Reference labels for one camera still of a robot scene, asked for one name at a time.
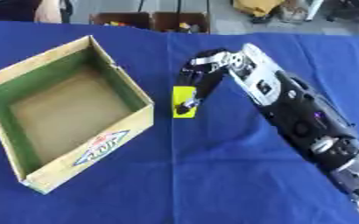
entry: robotic hand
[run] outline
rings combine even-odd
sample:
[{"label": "robotic hand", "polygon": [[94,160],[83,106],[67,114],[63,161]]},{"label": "robotic hand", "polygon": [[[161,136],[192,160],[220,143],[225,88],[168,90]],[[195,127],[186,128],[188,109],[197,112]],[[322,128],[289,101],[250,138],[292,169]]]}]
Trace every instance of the robotic hand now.
[{"label": "robotic hand", "polygon": [[278,133],[305,160],[317,165],[359,211],[359,140],[355,125],[256,46],[245,44],[240,52],[202,52],[188,61],[178,83],[194,86],[194,90],[186,100],[173,102],[174,113],[185,115],[199,106],[225,74],[243,89]]}]

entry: blue tablecloth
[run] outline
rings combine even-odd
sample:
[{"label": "blue tablecloth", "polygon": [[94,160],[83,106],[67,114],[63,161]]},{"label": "blue tablecloth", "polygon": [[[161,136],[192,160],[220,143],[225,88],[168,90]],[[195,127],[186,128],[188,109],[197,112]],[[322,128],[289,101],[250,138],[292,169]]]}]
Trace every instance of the blue tablecloth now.
[{"label": "blue tablecloth", "polygon": [[156,33],[0,22],[0,68],[86,34],[156,102],[155,125],[43,196],[15,180],[0,144],[0,223],[353,224],[359,214],[226,78],[195,119],[171,118],[171,90],[198,51],[263,49],[326,94],[359,131],[359,38]]}]

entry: box wall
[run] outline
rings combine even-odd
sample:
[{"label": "box wall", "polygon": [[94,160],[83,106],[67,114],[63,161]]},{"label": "box wall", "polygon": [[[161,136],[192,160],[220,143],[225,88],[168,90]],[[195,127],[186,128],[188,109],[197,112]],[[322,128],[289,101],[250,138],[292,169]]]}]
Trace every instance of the box wall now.
[{"label": "box wall", "polygon": [[47,164],[34,173],[28,175],[23,184],[31,187],[32,189],[38,190],[41,193],[49,193],[52,189],[68,181],[78,173],[84,171],[89,166],[109,155],[118,147],[126,144],[133,137],[139,135],[141,132],[148,129],[152,125],[153,105],[150,104],[145,108],[140,109],[133,115],[124,118],[121,122],[114,124],[98,135],[101,137],[107,134],[118,133],[126,130],[129,131],[126,136],[124,136],[121,141],[110,150],[109,153],[97,159],[87,161],[86,163],[75,165],[75,162],[77,162],[78,159],[80,159],[88,151],[90,148],[89,146],[94,141],[96,141],[96,137],[93,137],[77,149],[68,152],[66,155],[52,161],[50,164]]}]

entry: floor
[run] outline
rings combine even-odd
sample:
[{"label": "floor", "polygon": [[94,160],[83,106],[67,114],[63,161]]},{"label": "floor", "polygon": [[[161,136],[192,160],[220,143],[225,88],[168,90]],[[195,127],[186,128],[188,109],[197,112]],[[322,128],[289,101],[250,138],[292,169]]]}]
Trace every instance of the floor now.
[{"label": "floor", "polygon": [[[87,24],[90,14],[99,12],[137,11],[141,0],[73,0],[75,24]],[[282,23],[274,18],[269,24],[251,24],[246,14],[235,10],[229,0],[210,0],[211,32],[217,34],[244,34],[252,32],[290,32],[326,35],[359,35],[359,18],[336,19],[328,22],[325,16],[334,6],[334,0],[326,1],[311,22],[301,24]],[[143,11],[175,11],[176,0],[144,0]],[[207,0],[182,0],[183,11],[207,11]]]}]

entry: cardboard box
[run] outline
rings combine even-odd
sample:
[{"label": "cardboard box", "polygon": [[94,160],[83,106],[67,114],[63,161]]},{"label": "cardboard box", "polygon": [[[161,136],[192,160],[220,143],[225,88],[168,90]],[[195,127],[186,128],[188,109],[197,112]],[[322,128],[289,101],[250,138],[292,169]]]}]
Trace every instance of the cardboard box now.
[{"label": "cardboard box", "polygon": [[92,36],[0,70],[0,141],[18,181],[41,193],[152,124],[152,100]]},{"label": "cardboard box", "polygon": [[139,29],[151,29],[151,18],[148,12],[106,12],[91,15],[90,24],[104,25],[110,22],[124,23]]},{"label": "cardboard box", "polygon": [[[176,12],[157,11],[152,16],[154,30],[158,32],[175,31],[178,24],[178,16]],[[206,13],[201,12],[181,12],[179,14],[179,22],[189,25],[198,25],[200,33],[209,33],[209,19]]]}]

